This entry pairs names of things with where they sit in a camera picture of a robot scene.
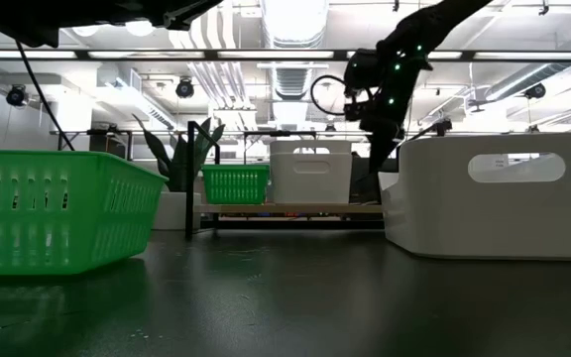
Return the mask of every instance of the security camera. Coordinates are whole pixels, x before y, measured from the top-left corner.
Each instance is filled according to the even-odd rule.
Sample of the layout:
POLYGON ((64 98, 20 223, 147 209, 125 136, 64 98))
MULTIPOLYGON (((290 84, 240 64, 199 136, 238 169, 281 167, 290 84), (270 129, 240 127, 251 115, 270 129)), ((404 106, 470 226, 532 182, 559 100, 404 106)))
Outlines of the security camera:
POLYGON ((16 107, 23 108, 28 105, 28 92, 26 91, 26 86, 22 84, 15 84, 12 89, 6 95, 6 101, 8 104, 16 107))
POLYGON ((191 79, 189 77, 182 77, 179 79, 179 84, 175 89, 175 94, 180 98, 190 98, 193 96, 195 91, 193 90, 193 84, 191 84, 191 79))
POLYGON ((528 99, 532 99, 532 98, 536 98, 536 99, 540 99, 543 98, 545 96, 545 86, 541 83, 535 85, 534 87, 528 89, 527 91, 525 91, 523 93, 523 96, 528 98, 528 99))

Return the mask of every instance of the black cable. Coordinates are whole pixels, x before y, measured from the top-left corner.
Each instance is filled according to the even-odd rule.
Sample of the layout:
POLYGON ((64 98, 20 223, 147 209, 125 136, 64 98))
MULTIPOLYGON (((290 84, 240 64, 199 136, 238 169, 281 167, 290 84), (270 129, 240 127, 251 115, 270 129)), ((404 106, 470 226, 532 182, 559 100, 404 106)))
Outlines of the black cable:
POLYGON ((316 84, 318 84, 318 82, 321 79, 334 79, 337 82, 342 83, 343 85, 345 85, 347 87, 347 85, 345 84, 345 81, 343 79, 335 76, 335 75, 331 75, 331 74, 321 75, 318 78, 316 78, 316 80, 314 80, 312 82, 312 85, 309 87, 309 96, 310 96, 310 99, 312 100, 312 104, 314 104, 314 106, 317 107, 318 110, 322 111, 325 114, 339 115, 339 116, 345 115, 345 112, 340 112, 340 113, 339 112, 332 112, 332 111, 326 110, 325 108, 322 108, 320 106, 320 104, 318 104, 318 101, 316 101, 316 97, 314 96, 314 87, 316 86, 316 84))
POLYGON ((41 98, 42 103, 44 103, 44 107, 46 107, 46 110, 48 111, 48 115, 50 115, 50 119, 52 119, 52 122, 57 127, 58 134, 65 140, 65 143, 67 144, 69 149, 72 151, 75 151, 74 146, 71 144, 71 141, 67 138, 67 135, 63 132, 63 129, 58 124, 57 118, 55 117, 55 114, 52 112, 52 109, 50 108, 50 105, 48 104, 48 101, 46 100, 46 97, 44 96, 44 92, 41 90, 41 87, 39 86, 39 82, 37 81, 37 78, 35 77, 35 73, 32 72, 32 68, 30 67, 30 63, 28 62, 28 58, 26 57, 26 52, 24 51, 24 48, 23 48, 23 46, 21 46, 21 43, 19 41, 17 41, 17 49, 19 50, 19 53, 21 54, 21 59, 23 60, 24 65, 26 66, 26 70, 28 71, 28 75, 30 76, 30 79, 32 80, 32 84, 34 84, 35 88, 37 88, 37 92, 39 93, 39 97, 41 98))

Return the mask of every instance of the white wall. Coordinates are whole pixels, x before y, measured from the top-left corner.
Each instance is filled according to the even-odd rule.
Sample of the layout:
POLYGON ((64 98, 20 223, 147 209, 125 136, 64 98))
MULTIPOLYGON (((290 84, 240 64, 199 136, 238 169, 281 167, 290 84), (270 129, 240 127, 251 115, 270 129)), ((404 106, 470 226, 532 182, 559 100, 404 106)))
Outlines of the white wall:
POLYGON ((50 127, 47 113, 15 109, 0 94, 0 149, 56 150, 57 136, 50 135, 50 127))

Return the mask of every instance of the metal pole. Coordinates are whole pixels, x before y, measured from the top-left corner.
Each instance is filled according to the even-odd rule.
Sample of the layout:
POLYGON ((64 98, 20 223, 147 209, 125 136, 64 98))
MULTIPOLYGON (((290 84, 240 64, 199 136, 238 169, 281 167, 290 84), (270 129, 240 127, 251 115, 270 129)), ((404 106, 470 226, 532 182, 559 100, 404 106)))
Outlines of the metal pole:
POLYGON ((134 160, 134 133, 127 132, 127 161, 134 160))
POLYGON ((246 165, 246 138, 248 138, 248 134, 244 133, 244 165, 246 165))
MULTIPOLYGON (((220 163, 220 148, 219 144, 215 144, 215 165, 220 163)), ((213 213, 213 228, 217 229, 217 224, 219 223, 219 213, 213 213)))
POLYGON ((188 122, 188 142, 186 143, 186 213, 184 216, 184 238, 190 240, 193 234, 193 162, 195 151, 195 122, 188 122))

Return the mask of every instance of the white planter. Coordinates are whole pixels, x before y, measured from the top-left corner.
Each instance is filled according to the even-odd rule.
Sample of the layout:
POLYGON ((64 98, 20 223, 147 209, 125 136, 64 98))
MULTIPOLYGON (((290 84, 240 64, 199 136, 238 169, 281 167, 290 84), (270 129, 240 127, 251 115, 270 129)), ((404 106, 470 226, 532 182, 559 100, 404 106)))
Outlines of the white planter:
MULTIPOLYGON (((193 194, 193 205, 201 202, 201 194, 193 194)), ((156 212, 155 230, 183 230, 186 217, 186 193, 161 192, 158 212, 156 212)), ((193 229, 199 229, 199 213, 193 214, 193 229)))

